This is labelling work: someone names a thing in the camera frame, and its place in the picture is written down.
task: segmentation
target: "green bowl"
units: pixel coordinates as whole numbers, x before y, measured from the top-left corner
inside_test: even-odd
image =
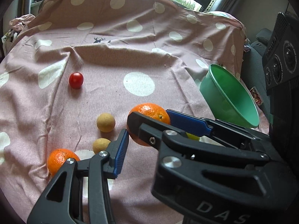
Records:
[[[199,90],[216,119],[246,128],[258,127],[260,119],[252,97],[223,67],[210,65]]]

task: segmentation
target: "small round ball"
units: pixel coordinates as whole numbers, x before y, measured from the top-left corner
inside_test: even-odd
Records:
[[[95,140],[94,143],[92,144],[92,149],[94,153],[98,154],[100,151],[106,150],[110,142],[111,141],[105,138],[100,138]]]
[[[83,81],[83,75],[79,72],[72,73],[68,79],[70,86],[74,89],[80,89],[83,84]]]
[[[114,117],[109,113],[102,113],[97,118],[97,127],[100,131],[108,133],[112,131],[115,127],[115,119]]]

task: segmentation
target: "metal screw head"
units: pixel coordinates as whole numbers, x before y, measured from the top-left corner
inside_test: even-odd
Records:
[[[66,160],[66,163],[67,164],[73,164],[75,162],[75,159],[74,158],[68,158],[67,160]]]
[[[149,142],[150,142],[151,145],[155,145],[156,144],[156,139],[154,137],[151,137],[149,139]]]
[[[108,155],[108,152],[106,152],[106,151],[100,151],[99,155],[104,157],[104,156]]]
[[[175,136],[177,135],[178,133],[174,130],[166,130],[165,131],[166,134],[168,134],[169,136]]]
[[[182,166],[182,161],[175,156],[166,156],[162,159],[162,163],[165,167],[177,168]]]
[[[260,156],[261,156],[262,158],[268,158],[268,155],[265,154],[265,153],[261,154]]]

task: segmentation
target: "black device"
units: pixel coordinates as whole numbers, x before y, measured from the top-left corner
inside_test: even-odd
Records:
[[[279,13],[263,56],[273,146],[299,176],[299,21]]]
[[[182,213],[183,223],[287,223],[299,185],[268,135],[167,113],[172,126],[139,113],[128,116],[132,133],[159,150],[153,196]],[[182,128],[226,147],[188,139]]]

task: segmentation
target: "blue gripper pad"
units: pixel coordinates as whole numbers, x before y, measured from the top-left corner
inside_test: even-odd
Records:
[[[211,133],[211,128],[209,128],[207,123],[202,119],[174,110],[166,110],[166,112],[170,117],[170,124],[174,127],[199,137],[209,136]]]
[[[118,148],[118,151],[117,151],[116,157],[115,157],[115,163],[114,163],[115,165],[114,165],[114,171],[113,171],[115,176],[117,176],[121,173],[121,169],[123,167],[123,163],[125,160],[128,144],[129,144],[129,133],[128,133],[128,131],[126,131],[124,133],[123,138],[121,139],[121,143],[120,143],[120,146]]]
[[[118,139],[111,142],[106,151],[109,152],[109,161],[104,164],[103,170],[107,179],[116,179],[121,173],[129,144],[129,133],[121,130]]]

